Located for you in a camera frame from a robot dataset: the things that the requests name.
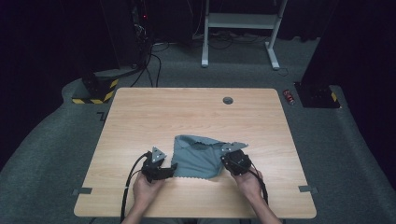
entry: white metal stand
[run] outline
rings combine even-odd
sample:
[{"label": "white metal stand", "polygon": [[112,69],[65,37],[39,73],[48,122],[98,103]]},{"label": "white metal stand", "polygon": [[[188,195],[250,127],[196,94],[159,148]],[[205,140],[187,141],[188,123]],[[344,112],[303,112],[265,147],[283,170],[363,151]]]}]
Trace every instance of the white metal stand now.
[{"label": "white metal stand", "polygon": [[273,30],[270,42],[265,42],[271,65],[274,70],[280,68],[279,63],[274,52],[274,44],[276,35],[282,22],[283,13],[286,8],[288,0],[283,0],[280,10],[276,15],[261,15],[261,14],[231,14],[231,13],[209,13],[209,0],[206,0],[205,9],[205,33],[204,45],[202,51],[202,67],[209,66],[209,48],[208,37],[209,27],[223,27],[223,28],[246,28],[246,29],[263,29]]}]

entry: blue-gray cloth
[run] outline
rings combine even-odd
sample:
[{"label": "blue-gray cloth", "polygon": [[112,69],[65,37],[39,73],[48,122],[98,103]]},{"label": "blue-gray cloth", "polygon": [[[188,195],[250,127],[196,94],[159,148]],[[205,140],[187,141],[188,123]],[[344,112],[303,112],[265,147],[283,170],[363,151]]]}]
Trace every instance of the blue-gray cloth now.
[{"label": "blue-gray cloth", "polygon": [[177,163],[174,176],[212,178],[217,176],[223,167],[221,147],[224,145],[216,139],[194,135],[175,137],[172,164]]}]

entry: black equipment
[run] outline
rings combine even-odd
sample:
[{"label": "black equipment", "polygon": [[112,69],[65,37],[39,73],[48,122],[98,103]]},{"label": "black equipment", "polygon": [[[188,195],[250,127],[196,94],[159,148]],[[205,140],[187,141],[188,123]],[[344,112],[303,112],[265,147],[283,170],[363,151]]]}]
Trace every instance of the black equipment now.
[{"label": "black equipment", "polygon": [[142,167],[142,174],[146,176],[146,179],[149,183],[151,183],[153,180],[161,180],[173,177],[177,168],[177,163],[173,164],[170,168],[162,168],[161,165],[163,164],[164,158],[156,160],[156,150],[158,150],[158,148],[155,147],[155,149],[153,149],[153,153],[146,153],[147,158],[144,161]]},{"label": "black equipment", "polygon": [[[253,174],[259,181],[259,184],[262,187],[262,197],[268,204],[268,192],[264,181],[259,176],[259,172],[256,170],[256,167],[254,167],[254,164],[251,162],[248,155],[245,155],[245,153],[241,150],[241,148],[247,146],[248,144],[238,142],[224,144],[221,150],[225,152],[225,154],[220,157],[221,162],[223,163],[224,167],[233,175],[244,175],[247,172]],[[252,165],[256,170],[256,173],[250,170],[250,166]]]}]

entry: table top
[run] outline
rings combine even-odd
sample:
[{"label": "table top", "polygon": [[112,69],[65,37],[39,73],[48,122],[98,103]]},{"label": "table top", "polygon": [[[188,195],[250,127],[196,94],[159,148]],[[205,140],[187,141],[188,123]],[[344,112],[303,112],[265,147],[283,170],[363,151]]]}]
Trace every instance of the table top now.
[{"label": "table top", "polygon": [[[223,103],[232,97],[233,103]],[[134,162],[157,147],[169,167],[175,136],[191,134],[223,142],[247,143],[244,148],[262,171],[269,204],[280,218],[316,215],[289,125],[272,89],[120,88],[92,157],[75,214],[119,217],[122,194]],[[136,166],[140,169],[143,160]],[[133,203],[129,190],[126,212]],[[146,217],[255,217],[230,173],[211,179],[168,178]]]}]

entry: carpeted floor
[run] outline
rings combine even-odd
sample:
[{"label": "carpeted floor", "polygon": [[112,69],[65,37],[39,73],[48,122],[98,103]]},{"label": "carpeted floor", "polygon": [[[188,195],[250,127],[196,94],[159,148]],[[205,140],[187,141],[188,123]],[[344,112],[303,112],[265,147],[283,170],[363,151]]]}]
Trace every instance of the carpeted floor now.
[{"label": "carpeted floor", "polygon": [[[331,86],[342,108],[304,108],[293,87],[300,81],[318,41],[277,40],[281,69],[272,70],[262,38],[249,37],[226,49],[209,49],[209,67],[201,67],[202,48],[157,45],[161,58],[159,87],[273,88],[279,97],[291,90],[295,105],[281,98],[292,137],[318,215],[287,223],[396,223],[396,194],[362,139],[342,90]],[[212,41],[216,48],[226,42]],[[157,77],[159,61],[151,58],[148,70]],[[129,87],[138,74],[121,77],[117,86]],[[76,217],[77,196],[103,128],[105,105],[74,105],[76,80],[62,91],[64,104],[48,115],[24,139],[0,174],[0,223],[89,223]],[[136,87],[150,87],[144,73]],[[99,217],[94,223],[118,223],[119,218]]]}]

